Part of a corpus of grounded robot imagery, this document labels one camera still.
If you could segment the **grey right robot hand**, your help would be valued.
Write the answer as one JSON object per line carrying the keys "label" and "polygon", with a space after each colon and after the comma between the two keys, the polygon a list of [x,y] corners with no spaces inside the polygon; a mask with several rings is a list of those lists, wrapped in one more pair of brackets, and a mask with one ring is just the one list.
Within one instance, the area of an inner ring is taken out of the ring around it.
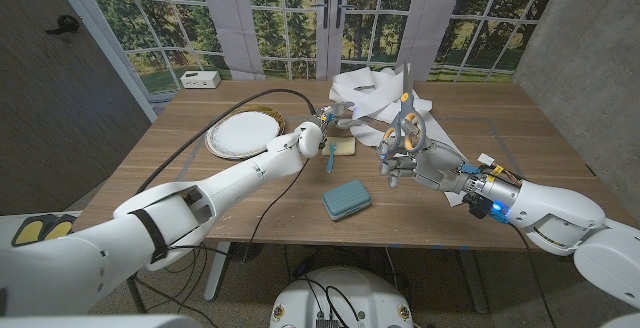
{"label": "grey right robot hand", "polygon": [[383,140],[376,148],[380,159],[380,174],[388,177],[391,188],[396,188],[401,177],[410,177],[416,183],[429,189],[460,193],[469,175],[461,173],[467,160],[451,146],[433,141],[418,152],[410,153],[404,148],[392,151],[390,138]]}

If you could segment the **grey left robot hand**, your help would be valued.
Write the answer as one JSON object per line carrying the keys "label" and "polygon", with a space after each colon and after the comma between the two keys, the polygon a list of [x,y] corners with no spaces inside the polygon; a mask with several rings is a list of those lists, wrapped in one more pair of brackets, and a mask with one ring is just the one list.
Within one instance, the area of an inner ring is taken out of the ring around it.
{"label": "grey left robot hand", "polygon": [[354,105],[354,102],[345,101],[321,107],[312,116],[311,121],[318,125],[322,132],[330,126],[336,126],[338,129],[349,129],[351,127],[361,126],[364,124],[361,118],[354,119],[344,117],[348,109]]}

